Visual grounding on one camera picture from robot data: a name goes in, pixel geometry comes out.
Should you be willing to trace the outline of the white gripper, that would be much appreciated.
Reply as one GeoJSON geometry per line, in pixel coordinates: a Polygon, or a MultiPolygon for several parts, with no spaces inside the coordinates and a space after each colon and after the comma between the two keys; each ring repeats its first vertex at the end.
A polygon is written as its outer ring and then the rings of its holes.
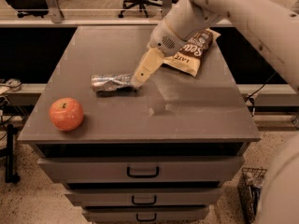
{"type": "Polygon", "coordinates": [[[134,88],[140,88],[162,65],[164,56],[172,56],[183,47],[194,31],[193,19],[171,19],[164,17],[153,29],[149,50],[142,56],[131,78],[134,88]]]}

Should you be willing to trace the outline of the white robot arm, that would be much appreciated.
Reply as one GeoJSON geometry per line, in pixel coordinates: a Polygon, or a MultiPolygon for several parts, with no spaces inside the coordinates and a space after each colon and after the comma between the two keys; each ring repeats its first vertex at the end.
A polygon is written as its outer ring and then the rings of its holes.
{"type": "MultiPolygon", "coordinates": [[[[298,16],[269,0],[179,0],[153,30],[132,85],[143,85],[191,36],[227,19],[294,89],[299,89],[298,16]]],[[[265,174],[255,224],[299,224],[299,135],[265,174]]]]}

